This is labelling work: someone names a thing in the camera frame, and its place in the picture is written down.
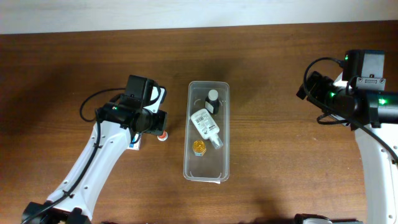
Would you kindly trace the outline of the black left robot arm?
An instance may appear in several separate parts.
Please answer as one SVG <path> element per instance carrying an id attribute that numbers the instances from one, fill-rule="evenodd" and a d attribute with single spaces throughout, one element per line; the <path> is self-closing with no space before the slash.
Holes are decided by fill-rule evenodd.
<path id="1" fill-rule="evenodd" d="M 22 223 L 91 223 L 96 201 L 122 153 L 143 134 L 165 133 L 167 113 L 159 106 L 166 89 L 156 84 L 125 87 L 95 110 L 94 126 L 84 150 L 45 203 L 31 202 Z"/>

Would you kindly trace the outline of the dark bottle white cap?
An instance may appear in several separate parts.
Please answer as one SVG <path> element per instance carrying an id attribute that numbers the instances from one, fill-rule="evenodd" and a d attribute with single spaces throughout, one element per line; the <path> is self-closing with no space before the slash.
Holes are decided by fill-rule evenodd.
<path id="1" fill-rule="evenodd" d="M 205 98 L 205 108 L 211 114 L 217 114 L 220 108 L 219 94 L 217 90 L 210 90 Z"/>

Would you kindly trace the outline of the small jar gold lid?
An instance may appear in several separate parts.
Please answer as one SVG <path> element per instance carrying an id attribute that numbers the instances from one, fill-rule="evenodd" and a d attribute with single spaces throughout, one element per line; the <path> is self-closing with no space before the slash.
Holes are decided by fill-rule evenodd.
<path id="1" fill-rule="evenodd" d="M 205 142 L 202 140 L 197 140 L 193 143 L 193 152 L 196 156 L 203 156 L 206 152 Z"/>

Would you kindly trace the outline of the white squeeze bottle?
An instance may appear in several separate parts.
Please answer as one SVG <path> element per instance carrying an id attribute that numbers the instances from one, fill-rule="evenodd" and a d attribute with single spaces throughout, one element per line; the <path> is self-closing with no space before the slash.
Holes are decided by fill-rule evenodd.
<path id="1" fill-rule="evenodd" d="M 223 142 L 218 136 L 220 128 L 207 109 L 203 108 L 193 113 L 190 120 L 204 140 L 210 140 L 215 149 L 223 147 Z"/>

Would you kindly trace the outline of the white Panadol box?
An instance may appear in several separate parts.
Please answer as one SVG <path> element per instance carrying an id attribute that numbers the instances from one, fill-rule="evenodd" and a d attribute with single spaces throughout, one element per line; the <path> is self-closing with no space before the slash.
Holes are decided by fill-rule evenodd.
<path id="1" fill-rule="evenodd" d="M 132 142 L 129 143 L 127 149 L 138 151 L 140 149 L 140 145 L 141 145 L 141 137 L 140 135 L 135 135 Z"/>

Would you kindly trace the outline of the orange tablet tube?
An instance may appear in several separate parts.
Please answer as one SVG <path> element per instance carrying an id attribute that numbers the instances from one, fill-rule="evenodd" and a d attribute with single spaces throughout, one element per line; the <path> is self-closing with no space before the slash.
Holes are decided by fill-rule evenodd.
<path id="1" fill-rule="evenodd" d="M 166 131 L 164 131 L 160 136 L 158 136 L 157 138 L 158 138 L 158 140 L 160 140 L 160 141 L 166 141 L 167 140 L 167 138 L 168 138 L 168 133 L 166 132 Z"/>

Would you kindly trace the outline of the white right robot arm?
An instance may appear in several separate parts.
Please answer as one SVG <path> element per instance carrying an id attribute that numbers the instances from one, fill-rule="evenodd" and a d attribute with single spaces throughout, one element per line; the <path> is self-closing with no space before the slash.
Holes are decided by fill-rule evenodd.
<path id="1" fill-rule="evenodd" d="M 322 125 L 342 124 L 355 135 L 363 163 L 368 223 L 397 223 L 397 93 L 384 91 L 385 80 L 312 72 L 297 96 L 319 107 Z"/>

